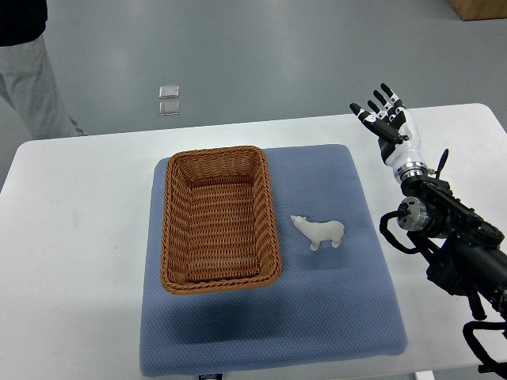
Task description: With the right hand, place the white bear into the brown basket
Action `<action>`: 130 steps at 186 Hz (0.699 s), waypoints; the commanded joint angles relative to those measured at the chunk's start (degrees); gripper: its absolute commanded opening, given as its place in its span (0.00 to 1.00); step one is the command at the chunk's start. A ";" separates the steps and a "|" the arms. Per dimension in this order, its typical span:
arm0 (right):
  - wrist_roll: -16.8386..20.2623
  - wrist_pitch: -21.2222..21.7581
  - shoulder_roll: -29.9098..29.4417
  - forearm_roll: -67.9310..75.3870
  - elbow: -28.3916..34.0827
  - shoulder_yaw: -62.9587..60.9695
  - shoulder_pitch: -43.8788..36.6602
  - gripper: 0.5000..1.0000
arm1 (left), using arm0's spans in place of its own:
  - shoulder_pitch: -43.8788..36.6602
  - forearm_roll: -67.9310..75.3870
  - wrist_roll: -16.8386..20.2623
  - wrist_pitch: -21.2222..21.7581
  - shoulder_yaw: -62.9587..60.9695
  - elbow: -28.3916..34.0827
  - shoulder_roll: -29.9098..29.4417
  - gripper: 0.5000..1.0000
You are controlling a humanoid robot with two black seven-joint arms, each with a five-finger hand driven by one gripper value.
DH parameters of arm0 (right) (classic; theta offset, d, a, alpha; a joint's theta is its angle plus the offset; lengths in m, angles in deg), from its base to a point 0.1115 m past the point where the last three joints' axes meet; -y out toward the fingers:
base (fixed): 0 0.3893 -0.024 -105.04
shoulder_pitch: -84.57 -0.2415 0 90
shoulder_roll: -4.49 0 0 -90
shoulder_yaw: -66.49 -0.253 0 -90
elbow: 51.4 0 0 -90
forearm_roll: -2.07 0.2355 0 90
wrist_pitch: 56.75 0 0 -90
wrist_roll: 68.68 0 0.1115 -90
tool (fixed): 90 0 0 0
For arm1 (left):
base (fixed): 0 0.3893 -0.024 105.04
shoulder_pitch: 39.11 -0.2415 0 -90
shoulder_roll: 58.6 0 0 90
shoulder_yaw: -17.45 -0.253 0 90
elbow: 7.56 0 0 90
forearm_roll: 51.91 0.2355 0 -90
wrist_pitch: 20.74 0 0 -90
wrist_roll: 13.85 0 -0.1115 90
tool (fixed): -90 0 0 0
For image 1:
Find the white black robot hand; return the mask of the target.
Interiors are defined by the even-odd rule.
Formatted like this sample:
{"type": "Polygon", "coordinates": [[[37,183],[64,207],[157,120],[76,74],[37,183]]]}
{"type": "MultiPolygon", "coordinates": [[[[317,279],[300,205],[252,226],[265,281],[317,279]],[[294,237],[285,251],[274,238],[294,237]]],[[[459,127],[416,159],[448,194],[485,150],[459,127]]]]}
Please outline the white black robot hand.
{"type": "Polygon", "coordinates": [[[397,170],[408,162],[423,162],[420,155],[421,139],[414,118],[402,99],[385,83],[382,93],[373,91],[377,100],[368,101],[370,110],[356,103],[349,105],[356,118],[374,135],[383,163],[397,170]]]}

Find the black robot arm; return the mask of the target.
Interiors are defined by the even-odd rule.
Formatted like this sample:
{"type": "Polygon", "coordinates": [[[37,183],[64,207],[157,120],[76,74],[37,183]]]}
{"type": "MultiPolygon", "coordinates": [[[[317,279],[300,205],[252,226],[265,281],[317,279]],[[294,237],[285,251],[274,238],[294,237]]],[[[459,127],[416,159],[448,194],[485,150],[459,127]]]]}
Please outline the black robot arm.
{"type": "Polygon", "coordinates": [[[481,362],[478,371],[504,378],[505,363],[493,359],[475,336],[477,330],[506,332],[505,321],[487,321],[481,303],[485,299],[506,316],[506,255],[500,249],[504,235],[463,205],[441,180],[447,158],[444,152],[435,171],[417,161],[395,169],[405,199],[380,219],[379,231],[397,250],[421,254],[429,264],[429,281],[467,298],[473,319],[463,326],[463,337],[481,362]]]}

